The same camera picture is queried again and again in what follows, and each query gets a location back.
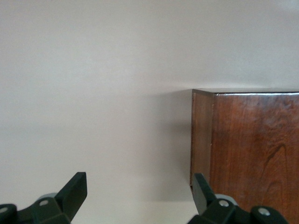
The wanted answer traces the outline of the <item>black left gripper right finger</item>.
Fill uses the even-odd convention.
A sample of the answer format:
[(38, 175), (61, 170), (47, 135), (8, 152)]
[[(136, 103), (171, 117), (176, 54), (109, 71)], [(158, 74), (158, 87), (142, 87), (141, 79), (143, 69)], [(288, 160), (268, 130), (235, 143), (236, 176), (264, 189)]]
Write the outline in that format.
[(192, 196), (198, 211), (190, 224), (286, 224), (288, 221), (275, 209), (254, 206), (241, 209), (229, 196), (216, 195), (202, 173), (192, 178)]

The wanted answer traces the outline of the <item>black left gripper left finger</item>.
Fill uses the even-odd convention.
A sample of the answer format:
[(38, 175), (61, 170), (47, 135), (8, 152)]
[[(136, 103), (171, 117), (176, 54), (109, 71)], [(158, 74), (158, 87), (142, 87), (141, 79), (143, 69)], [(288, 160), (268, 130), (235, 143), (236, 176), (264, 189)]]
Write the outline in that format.
[(2, 224), (70, 224), (87, 197), (85, 172), (77, 172), (56, 194), (48, 194), (29, 207), (0, 206)]

